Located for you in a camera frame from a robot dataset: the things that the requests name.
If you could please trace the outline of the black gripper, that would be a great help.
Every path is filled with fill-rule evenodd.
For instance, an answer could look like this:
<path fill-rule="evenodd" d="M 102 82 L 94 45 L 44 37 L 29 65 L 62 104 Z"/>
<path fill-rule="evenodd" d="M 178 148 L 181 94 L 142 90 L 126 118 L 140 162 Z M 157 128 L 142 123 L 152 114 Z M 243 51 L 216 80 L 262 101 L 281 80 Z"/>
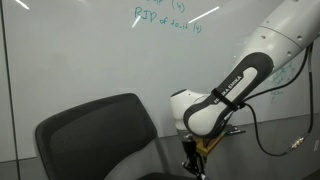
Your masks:
<path fill-rule="evenodd" d="M 193 135 L 184 134 L 182 136 L 182 145 L 187 157 L 187 160 L 182 163 L 182 166 L 191 174 L 204 174 L 205 160 L 197 151 L 197 144 Z"/>

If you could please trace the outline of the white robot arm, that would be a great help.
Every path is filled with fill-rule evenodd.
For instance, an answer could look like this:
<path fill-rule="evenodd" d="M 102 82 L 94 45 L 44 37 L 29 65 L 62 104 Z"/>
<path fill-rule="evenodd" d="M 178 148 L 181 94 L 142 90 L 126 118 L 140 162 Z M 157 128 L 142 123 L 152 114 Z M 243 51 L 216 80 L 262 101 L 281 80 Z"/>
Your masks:
<path fill-rule="evenodd" d="M 227 133 L 232 114 L 254 98 L 253 90 L 302 53 L 311 67 L 320 32 L 320 0 L 284 0 L 253 32 L 231 73 L 208 94 L 188 89 L 170 96 L 175 126 L 187 160 L 182 166 L 206 178 L 206 156 Z"/>

